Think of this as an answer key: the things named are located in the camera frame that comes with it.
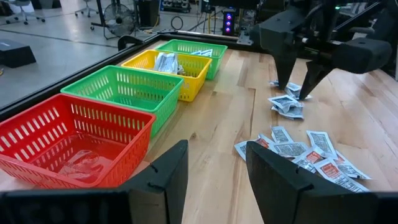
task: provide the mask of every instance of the red basket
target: red basket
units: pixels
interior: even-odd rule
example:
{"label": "red basket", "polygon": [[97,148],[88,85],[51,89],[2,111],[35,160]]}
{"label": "red basket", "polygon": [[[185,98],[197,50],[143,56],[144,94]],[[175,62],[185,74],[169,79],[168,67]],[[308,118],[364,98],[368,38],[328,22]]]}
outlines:
{"label": "red basket", "polygon": [[154,121],[58,94],[0,123],[0,168],[48,189],[117,187],[143,160]]}

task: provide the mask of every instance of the white packet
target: white packet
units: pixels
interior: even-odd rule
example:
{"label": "white packet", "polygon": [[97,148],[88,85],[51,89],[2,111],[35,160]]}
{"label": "white packet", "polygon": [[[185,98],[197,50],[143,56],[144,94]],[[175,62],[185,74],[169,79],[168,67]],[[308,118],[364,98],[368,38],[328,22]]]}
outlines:
{"label": "white packet", "polygon": [[293,99],[289,95],[275,96],[275,97],[268,98],[268,100],[271,103],[273,103],[275,106],[277,106],[279,109],[281,109],[284,113],[287,113],[289,111],[290,107],[293,107],[293,106],[303,107],[303,105],[300,102]]}
{"label": "white packet", "polygon": [[307,151],[308,146],[304,142],[288,142],[269,145],[269,149],[280,156],[296,158]]}
{"label": "white packet", "polygon": [[304,119],[303,107],[302,106],[291,107],[287,113],[283,112],[281,109],[279,109],[275,105],[271,108],[271,110],[277,111],[280,115],[282,115],[282,116],[284,116],[284,117],[286,117],[288,119],[292,119],[292,120],[294,120],[294,118]]}
{"label": "white packet", "polygon": [[201,51],[198,50],[197,52],[192,52],[191,54],[192,54],[192,55],[200,55],[200,54],[201,54]]}
{"label": "white packet", "polygon": [[337,153],[333,145],[331,144],[328,133],[323,131],[309,131],[307,130],[307,135],[311,140],[311,146],[318,146],[323,150],[323,157],[337,159]]}
{"label": "white packet", "polygon": [[339,151],[336,151],[338,159],[335,159],[337,167],[348,177],[371,180],[368,175],[361,172],[349,160],[347,160]]}
{"label": "white packet", "polygon": [[[255,140],[248,140],[248,141],[254,141],[266,148],[269,148],[270,144],[273,144],[274,142],[272,142],[269,138],[265,137],[262,134],[259,134],[259,138],[255,139]],[[244,161],[246,161],[246,144],[248,143],[248,141],[243,141],[243,142],[239,142],[237,144],[234,145],[235,150],[238,152],[238,154],[242,157],[242,159]]]}
{"label": "white packet", "polygon": [[[269,84],[274,85],[274,86],[279,86],[279,81],[278,80],[274,80],[274,81],[270,81]],[[287,84],[287,88],[292,90],[292,91],[298,91],[301,90],[301,86],[298,84],[294,84],[292,82],[289,82]]]}
{"label": "white packet", "polygon": [[355,180],[349,178],[341,170],[338,169],[337,164],[333,159],[327,158],[320,162],[314,164],[316,170],[322,175],[323,178],[340,185],[353,192],[368,192],[369,190],[356,182]]}
{"label": "white packet", "polygon": [[[296,100],[299,100],[299,98],[300,98],[300,91],[301,91],[301,89],[299,89],[297,91],[293,91],[293,90],[291,90],[289,88],[285,89],[286,94],[288,94],[289,96],[291,96],[293,99],[296,99]],[[311,98],[312,98],[311,95],[307,95],[305,97],[305,100],[311,99]]]}
{"label": "white packet", "polygon": [[267,138],[265,135],[263,135],[261,133],[258,135],[258,138],[263,139],[266,143],[268,143],[268,146],[271,144],[275,144],[275,142],[273,140]]}
{"label": "white packet", "polygon": [[179,75],[185,75],[185,71],[184,68],[182,67],[182,65],[178,65],[178,72],[177,74]]}
{"label": "white packet", "polygon": [[282,126],[271,127],[271,131],[271,136],[276,143],[294,142],[292,137],[290,137],[286,129]]}
{"label": "white packet", "polygon": [[322,158],[324,158],[324,159],[326,159],[326,158],[328,157],[327,154],[326,154],[321,148],[319,148],[317,145],[311,146],[311,149],[312,149],[314,152],[316,152],[316,153],[318,153],[319,155],[321,155]]}
{"label": "white packet", "polygon": [[310,148],[309,150],[305,151],[303,154],[292,160],[292,162],[310,171],[311,173],[315,173],[317,170],[314,166],[314,163],[321,160],[323,160],[322,156],[315,152],[313,148]]}
{"label": "white packet", "polygon": [[269,84],[274,85],[274,86],[279,86],[278,80],[270,81]]}
{"label": "white packet", "polygon": [[213,55],[213,49],[210,50],[202,50],[200,53],[201,56],[211,57]]}
{"label": "white packet", "polygon": [[159,53],[155,61],[154,70],[158,72],[170,72],[173,74],[177,74],[178,72],[177,54],[175,53],[165,54],[162,52]]}
{"label": "white packet", "polygon": [[287,88],[290,89],[290,90],[292,90],[292,91],[300,91],[300,90],[301,90],[301,86],[300,86],[300,85],[294,84],[294,83],[292,83],[292,82],[289,82],[289,83],[287,84]]}

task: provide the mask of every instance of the black box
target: black box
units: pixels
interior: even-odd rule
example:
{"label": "black box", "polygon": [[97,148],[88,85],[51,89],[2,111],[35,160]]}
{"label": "black box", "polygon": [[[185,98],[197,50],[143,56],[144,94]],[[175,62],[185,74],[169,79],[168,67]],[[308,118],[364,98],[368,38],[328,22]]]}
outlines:
{"label": "black box", "polygon": [[224,9],[223,10],[223,35],[234,36],[235,35],[235,10]]}
{"label": "black box", "polygon": [[138,7],[141,27],[154,27],[159,15],[159,1],[140,0],[138,1]]}
{"label": "black box", "polygon": [[17,68],[35,62],[35,56],[28,45],[0,39],[0,64]]}

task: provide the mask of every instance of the green basket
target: green basket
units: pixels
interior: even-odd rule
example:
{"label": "green basket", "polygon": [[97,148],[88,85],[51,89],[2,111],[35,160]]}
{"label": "green basket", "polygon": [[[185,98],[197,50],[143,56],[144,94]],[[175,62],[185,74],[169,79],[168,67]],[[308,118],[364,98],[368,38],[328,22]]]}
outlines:
{"label": "green basket", "polygon": [[177,106],[182,83],[180,77],[110,65],[61,92],[153,113],[153,137]]}
{"label": "green basket", "polygon": [[210,68],[207,71],[207,76],[206,76],[207,80],[212,80],[217,74],[217,71],[221,65],[221,61],[223,60],[224,53],[227,48],[228,47],[225,45],[205,44],[201,42],[193,42],[186,40],[170,40],[166,44],[157,47],[156,50],[161,50],[165,52],[176,52],[181,54],[191,54],[193,52],[197,52],[198,50],[213,49],[213,55],[211,57],[208,57],[213,59],[213,61],[210,64]]}

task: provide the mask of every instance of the computer tower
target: computer tower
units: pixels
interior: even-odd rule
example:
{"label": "computer tower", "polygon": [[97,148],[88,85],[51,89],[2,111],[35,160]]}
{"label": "computer tower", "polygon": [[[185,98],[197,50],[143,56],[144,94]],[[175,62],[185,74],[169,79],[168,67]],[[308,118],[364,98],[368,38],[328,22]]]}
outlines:
{"label": "computer tower", "polygon": [[159,15],[159,1],[139,0],[138,9],[141,27],[154,27]]}
{"label": "computer tower", "polygon": [[225,9],[223,11],[223,35],[235,35],[235,10]]}

